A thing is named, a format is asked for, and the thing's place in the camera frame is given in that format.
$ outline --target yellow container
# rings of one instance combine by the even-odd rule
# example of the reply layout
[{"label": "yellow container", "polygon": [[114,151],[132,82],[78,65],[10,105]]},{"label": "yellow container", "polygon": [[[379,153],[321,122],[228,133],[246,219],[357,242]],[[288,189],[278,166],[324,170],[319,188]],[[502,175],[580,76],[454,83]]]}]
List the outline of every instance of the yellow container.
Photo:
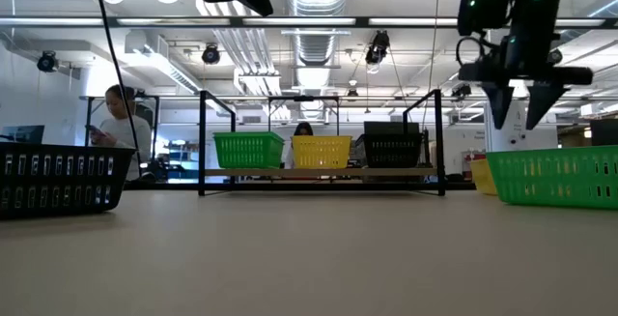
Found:
[{"label": "yellow container", "polygon": [[476,190],[487,195],[497,195],[498,192],[495,189],[493,183],[492,171],[490,170],[490,164],[486,159],[478,159],[470,162],[470,168],[472,169],[472,179],[476,185]]},{"label": "yellow container", "polygon": [[346,168],[350,145],[351,136],[293,136],[295,168]]}]

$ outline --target basket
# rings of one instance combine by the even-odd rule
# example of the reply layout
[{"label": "basket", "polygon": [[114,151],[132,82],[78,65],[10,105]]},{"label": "basket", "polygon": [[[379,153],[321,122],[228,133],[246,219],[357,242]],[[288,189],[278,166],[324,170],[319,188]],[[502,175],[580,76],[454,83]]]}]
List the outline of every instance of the basket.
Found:
[{"label": "basket", "polygon": [[618,209],[618,146],[489,153],[500,200]]},{"label": "basket", "polygon": [[279,168],[283,138],[274,132],[215,132],[221,168]]},{"label": "basket", "polygon": [[293,136],[295,168],[346,168],[350,145],[351,136]]},{"label": "basket", "polygon": [[363,164],[376,168],[415,167],[421,153],[423,135],[371,134],[356,140],[356,147],[364,150]]},{"label": "basket", "polygon": [[490,164],[486,159],[478,159],[470,162],[472,169],[472,179],[476,185],[476,190],[487,195],[497,195],[495,184],[493,183]]},{"label": "basket", "polygon": [[118,206],[135,152],[0,143],[0,217],[80,215]]}]

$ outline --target person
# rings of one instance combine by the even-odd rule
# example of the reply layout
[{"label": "person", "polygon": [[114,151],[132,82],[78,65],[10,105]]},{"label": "person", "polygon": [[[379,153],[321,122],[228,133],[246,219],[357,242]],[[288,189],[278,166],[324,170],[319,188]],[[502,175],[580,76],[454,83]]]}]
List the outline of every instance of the person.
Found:
[{"label": "person", "polygon": [[[114,85],[105,92],[107,110],[113,118],[103,121],[100,125],[100,130],[90,131],[90,137],[95,146],[135,148],[133,133],[126,115],[121,90],[120,85]],[[135,126],[139,157],[142,162],[148,162],[151,153],[151,127],[145,119],[135,115],[135,90],[133,88],[125,88],[125,96]],[[135,155],[131,160],[131,165],[126,175],[128,181],[139,178],[139,166],[137,155]]]},{"label": "person", "polygon": [[[311,128],[311,124],[307,122],[302,122],[298,124],[296,127],[296,131],[294,132],[294,136],[313,136],[313,129]],[[286,167],[294,168],[294,146],[290,147],[288,154],[286,155]]]}]

